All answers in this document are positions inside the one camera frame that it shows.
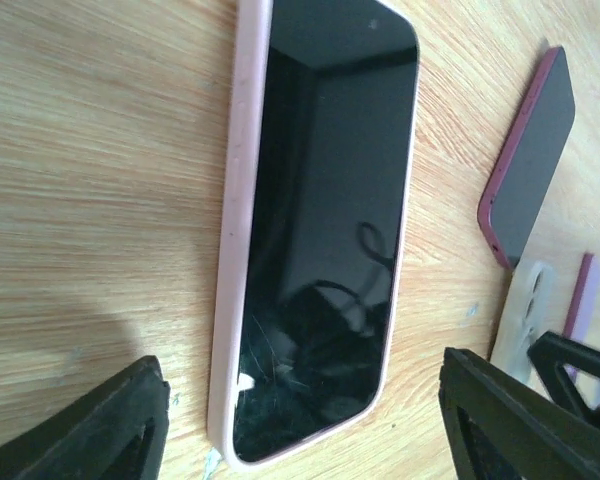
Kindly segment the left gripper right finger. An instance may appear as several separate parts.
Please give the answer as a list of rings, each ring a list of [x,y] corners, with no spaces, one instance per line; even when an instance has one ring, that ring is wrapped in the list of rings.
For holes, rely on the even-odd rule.
[[[440,409],[459,479],[600,479],[600,429],[468,349],[446,348]]]

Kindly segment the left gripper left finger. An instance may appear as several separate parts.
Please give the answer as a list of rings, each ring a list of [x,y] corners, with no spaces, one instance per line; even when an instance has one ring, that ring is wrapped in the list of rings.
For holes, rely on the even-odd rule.
[[[144,356],[0,447],[0,479],[156,479],[170,386]]]

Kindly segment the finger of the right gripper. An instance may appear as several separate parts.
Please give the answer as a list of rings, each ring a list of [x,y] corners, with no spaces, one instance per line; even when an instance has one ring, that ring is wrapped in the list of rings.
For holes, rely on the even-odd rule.
[[[576,386],[576,374],[600,380],[600,351],[547,331],[527,350],[551,400],[600,430],[600,405],[591,408]]]

